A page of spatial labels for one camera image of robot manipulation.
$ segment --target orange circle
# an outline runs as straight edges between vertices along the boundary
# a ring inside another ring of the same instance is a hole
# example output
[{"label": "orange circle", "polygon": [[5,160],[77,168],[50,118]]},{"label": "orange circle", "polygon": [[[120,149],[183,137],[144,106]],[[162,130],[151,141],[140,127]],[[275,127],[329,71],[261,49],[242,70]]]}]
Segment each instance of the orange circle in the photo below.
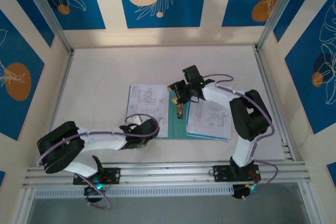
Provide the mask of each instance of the orange circle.
[{"label": "orange circle", "polygon": [[265,22],[267,21],[271,12],[269,12],[268,2],[270,2],[270,10],[273,10],[277,0],[261,0],[258,4],[255,5],[252,11],[252,19],[256,22]]},{"label": "orange circle", "polygon": [[63,15],[69,15],[70,14],[70,8],[66,5],[57,6],[57,10]]},{"label": "orange circle", "polygon": [[323,75],[319,72],[314,73],[311,78],[311,82],[313,83],[315,87],[318,88],[319,86],[323,84]]},{"label": "orange circle", "polygon": [[28,68],[23,65],[22,63],[12,63],[10,64],[7,69],[11,73],[15,74],[16,76],[24,76],[21,78],[23,82],[16,81],[14,79],[7,80],[5,82],[6,89],[8,94],[16,101],[24,101],[28,98],[30,89],[32,88],[31,85],[31,76]]}]

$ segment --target enclosure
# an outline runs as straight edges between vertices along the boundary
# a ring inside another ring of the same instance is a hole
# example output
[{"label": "enclosure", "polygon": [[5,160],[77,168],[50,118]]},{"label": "enclosure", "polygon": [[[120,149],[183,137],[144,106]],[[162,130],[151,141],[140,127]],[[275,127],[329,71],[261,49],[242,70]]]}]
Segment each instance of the enclosure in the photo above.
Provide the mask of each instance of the enclosure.
[{"label": "enclosure", "polygon": [[[334,223],[336,0],[1,0],[0,10],[2,223]],[[251,197],[209,172],[229,164],[234,124],[224,141],[190,136],[172,101],[167,137],[89,152],[120,169],[108,210],[87,206],[73,173],[36,167],[47,133],[66,121],[119,127],[132,85],[168,86],[191,65],[257,90],[270,114],[275,133],[254,157],[273,166],[258,164]]]}]

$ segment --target paper sheet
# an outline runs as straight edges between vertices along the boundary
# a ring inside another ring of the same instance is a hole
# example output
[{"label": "paper sheet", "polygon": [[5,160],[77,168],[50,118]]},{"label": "paper sheet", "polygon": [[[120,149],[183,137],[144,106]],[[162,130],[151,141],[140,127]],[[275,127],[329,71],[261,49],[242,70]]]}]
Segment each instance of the paper sheet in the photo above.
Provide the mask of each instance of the paper sheet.
[{"label": "paper sheet", "polygon": [[215,102],[190,102],[187,115],[188,135],[218,140],[231,138],[231,112]]},{"label": "paper sheet", "polygon": [[127,115],[148,114],[160,125],[158,137],[168,137],[169,92],[166,85],[131,85]]}]

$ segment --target white table surface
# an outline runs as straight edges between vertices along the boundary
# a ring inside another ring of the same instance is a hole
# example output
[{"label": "white table surface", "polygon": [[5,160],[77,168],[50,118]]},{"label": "white table surface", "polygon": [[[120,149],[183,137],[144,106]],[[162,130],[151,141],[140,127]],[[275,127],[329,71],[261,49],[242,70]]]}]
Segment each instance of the white table surface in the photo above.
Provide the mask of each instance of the white table surface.
[{"label": "white table surface", "polygon": [[[259,91],[270,105],[252,46],[183,46],[77,49],[54,127],[66,121],[89,129],[123,124],[131,84],[171,84],[184,78],[182,69],[196,65],[202,75],[227,73],[236,90]],[[150,140],[145,148],[94,152],[102,162],[227,161],[238,135],[232,123],[228,142],[215,140]],[[256,159],[284,159],[281,137],[260,141]]]}]

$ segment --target gray floor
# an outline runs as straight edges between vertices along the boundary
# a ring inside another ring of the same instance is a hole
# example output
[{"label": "gray floor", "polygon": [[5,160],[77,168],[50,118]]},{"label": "gray floor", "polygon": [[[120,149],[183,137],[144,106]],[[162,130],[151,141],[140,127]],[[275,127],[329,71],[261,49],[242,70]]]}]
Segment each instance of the gray floor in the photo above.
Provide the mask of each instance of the gray floor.
[{"label": "gray floor", "polygon": [[84,199],[34,200],[28,223],[309,223],[296,184],[271,184],[246,201],[232,196],[111,198],[101,210]]}]

